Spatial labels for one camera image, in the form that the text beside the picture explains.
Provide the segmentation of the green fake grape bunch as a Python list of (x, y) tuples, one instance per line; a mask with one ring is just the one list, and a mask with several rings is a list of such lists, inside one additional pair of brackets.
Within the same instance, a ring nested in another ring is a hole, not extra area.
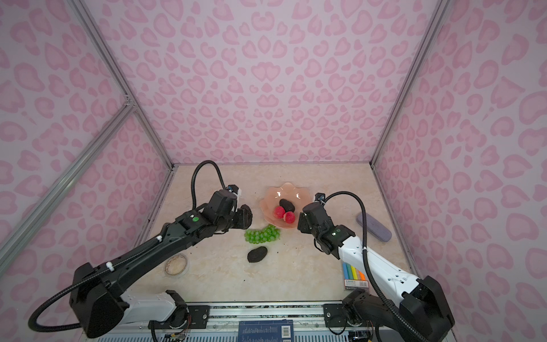
[(245, 241), (253, 245), (274, 242), (278, 240), (280, 236), (280, 229), (273, 225), (268, 225), (263, 229), (248, 229), (244, 234)]

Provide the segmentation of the red fake apple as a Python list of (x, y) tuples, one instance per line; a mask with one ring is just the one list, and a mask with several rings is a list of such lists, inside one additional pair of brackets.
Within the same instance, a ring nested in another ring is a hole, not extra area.
[(273, 217), (275, 219), (283, 219), (286, 214), (286, 210), (282, 206), (277, 206), (273, 210)]

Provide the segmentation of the dark avocado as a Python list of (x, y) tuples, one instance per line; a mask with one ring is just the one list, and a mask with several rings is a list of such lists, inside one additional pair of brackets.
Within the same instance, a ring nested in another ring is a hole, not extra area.
[(295, 212), (296, 210), (295, 205), (287, 199), (280, 199), (279, 206), (282, 206), (286, 210), (286, 212)]
[(258, 262), (262, 261), (266, 257), (267, 254), (268, 254), (268, 249), (264, 246), (260, 246), (256, 249), (252, 249), (247, 254), (247, 261), (250, 264), (258, 263)]

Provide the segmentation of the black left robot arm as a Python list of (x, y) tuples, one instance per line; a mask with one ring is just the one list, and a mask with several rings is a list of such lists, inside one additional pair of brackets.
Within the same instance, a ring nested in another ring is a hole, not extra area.
[(86, 336), (101, 337), (116, 326), (145, 321), (154, 329), (179, 329), (188, 323), (184, 299), (174, 290), (136, 297), (127, 290), (141, 277), (176, 254), (218, 232), (248, 229), (252, 211), (239, 205), (240, 189), (230, 185), (209, 202), (164, 225), (159, 235), (98, 266), (85, 263), (74, 274), (69, 304)]

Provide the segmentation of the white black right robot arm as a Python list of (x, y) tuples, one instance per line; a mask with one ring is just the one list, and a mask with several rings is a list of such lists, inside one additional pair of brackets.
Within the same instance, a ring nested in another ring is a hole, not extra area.
[(327, 325), (386, 326), (404, 341), (442, 341), (453, 328), (454, 316), (438, 281), (420, 279), (363, 246), (355, 232), (333, 223), (320, 202), (303, 208), (298, 229), (312, 235), (323, 253), (372, 277), (368, 284), (375, 293), (352, 291)]

